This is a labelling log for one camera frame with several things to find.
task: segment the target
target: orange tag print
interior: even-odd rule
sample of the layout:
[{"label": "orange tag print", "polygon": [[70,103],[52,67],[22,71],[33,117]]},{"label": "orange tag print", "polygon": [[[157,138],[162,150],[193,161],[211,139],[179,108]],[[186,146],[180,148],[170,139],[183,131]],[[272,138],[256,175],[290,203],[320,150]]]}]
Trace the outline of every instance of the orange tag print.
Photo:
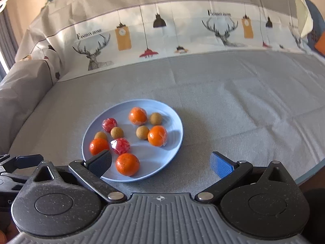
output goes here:
[{"label": "orange tag print", "polygon": [[242,19],[244,27],[244,38],[254,38],[253,29],[251,27],[251,20],[246,15]]},{"label": "orange tag print", "polygon": [[115,29],[115,34],[119,51],[130,49],[132,47],[129,28],[126,25],[120,23],[120,25]]}]

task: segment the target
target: gray tablecloth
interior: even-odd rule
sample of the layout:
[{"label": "gray tablecloth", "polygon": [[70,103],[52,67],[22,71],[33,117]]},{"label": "gray tablecloth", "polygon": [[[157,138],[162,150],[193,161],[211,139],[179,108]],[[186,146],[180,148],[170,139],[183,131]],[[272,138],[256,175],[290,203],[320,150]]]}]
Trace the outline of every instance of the gray tablecloth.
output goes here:
[{"label": "gray tablecloth", "polygon": [[305,54],[241,51],[153,60],[58,82],[17,135],[10,153],[40,153],[55,165],[82,158],[82,137],[108,107],[151,98],[179,114],[184,139],[162,171],[132,192],[196,194],[219,178],[209,156],[219,151],[256,166],[280,160],[294,179],[325,156],[325,71]]}]

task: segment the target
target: curtain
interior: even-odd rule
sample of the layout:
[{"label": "curtain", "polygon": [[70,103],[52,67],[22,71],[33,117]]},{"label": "curtain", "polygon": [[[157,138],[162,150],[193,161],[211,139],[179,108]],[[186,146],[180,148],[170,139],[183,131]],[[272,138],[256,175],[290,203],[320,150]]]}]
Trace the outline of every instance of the curtain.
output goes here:
[{"label": "curtain", "polygon": [[2,11],[2,13],[0,13],[0,50],[8,68],[10,69],[15,63],[15,55],[18,50],[18,44],[12,31],[6,8]]}]

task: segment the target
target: brown ball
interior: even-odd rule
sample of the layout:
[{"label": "brown ball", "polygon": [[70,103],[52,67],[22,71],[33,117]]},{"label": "brown ball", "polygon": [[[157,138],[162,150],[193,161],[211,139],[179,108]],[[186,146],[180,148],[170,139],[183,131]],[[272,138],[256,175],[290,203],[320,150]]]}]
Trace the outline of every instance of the brown ball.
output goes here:
[{"label": "brown ball", "polygon": [[96,138],[102,138],[102,139],[107,140],[107,135],[104,132],[100,131],[100,132],[96,133],[94,139],[96,139]]},{"label": "brown ball", "polygon": [[152,125],[160,125],[162,123],[163,118],[160,113],[152,113],[149,120]]},{"label": "brown ball", "polygon": [[113,139],[124,137],[123,129],[121,129],[118,126],[115,126],[114,128],[112,128],[112,130],[110,132],[111,132],[110,135],[112,136]]},{"label": "brown ball", "polygon": [[145,125],[138,127],[136,130],[136,136],[142,140],[148,138],[148,133],[149,133],[149,128],[147,128]]}]

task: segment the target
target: plate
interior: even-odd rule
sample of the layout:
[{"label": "plate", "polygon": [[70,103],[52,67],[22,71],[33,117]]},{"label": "plate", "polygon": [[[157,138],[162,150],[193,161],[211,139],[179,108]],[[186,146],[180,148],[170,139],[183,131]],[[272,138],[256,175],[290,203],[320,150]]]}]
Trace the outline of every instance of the plate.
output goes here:
[{"label": "plate", "polygon": [[[133,125],[128,119],[130,110],[135,106],[146,110],[148,117],[154,112],[158,112],[163,116],[162,125],[167,130],[167,143],[165,146],[154,147],[150,145],[148,140],[143,141],[137,138],[135,134],[137,126]],[[111,117],[115,118],[118,126],[123,129],[124,137],[131,145],[129,153],[137,156],[140,161],[140,169],[132,177],[120,174],[115,167],[115,161],[118,155],[110,148],[113,160],[112,166],[102,176],[106,180],[113,182],[134,182],[148,178],[164,168],[175,157],[181,146],[183,125],[178,114],[171,107],[159,101],[135,99],[108,108],[89,125],[82,140],[82,156],[84,160],[89,160],[92,157],[89,152],[89,144],[98,131],[103,131],[103,120]],[[147,123],[146,126],[149,129],[152,128],[150,123]],[[113,140],[109,133],[107,133],[107,137],[109,142]]]}]

